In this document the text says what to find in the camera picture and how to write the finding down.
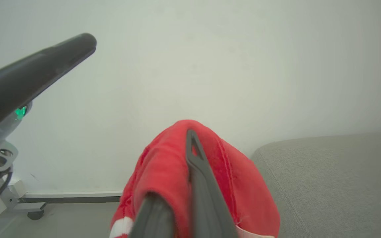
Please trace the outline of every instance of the red cloth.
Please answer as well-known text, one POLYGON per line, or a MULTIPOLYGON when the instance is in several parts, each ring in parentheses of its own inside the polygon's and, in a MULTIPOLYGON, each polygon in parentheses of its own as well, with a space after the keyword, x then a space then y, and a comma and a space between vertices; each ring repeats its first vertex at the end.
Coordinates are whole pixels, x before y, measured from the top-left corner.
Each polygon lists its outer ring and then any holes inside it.
POLYGON ((112 218, 110 237, 127 237, 121 236, 124 231, 114 231, 113 224, 124 217, 135 220, 148 192, 160 194, 169 203, 178 237, 191 237, 191 186, 185 158, 188 129, 199 137, 234 223, 252 233, 277 237, 277 207, 254 163, 212 130, 192 120, 165 129, 144 149, 112 218))

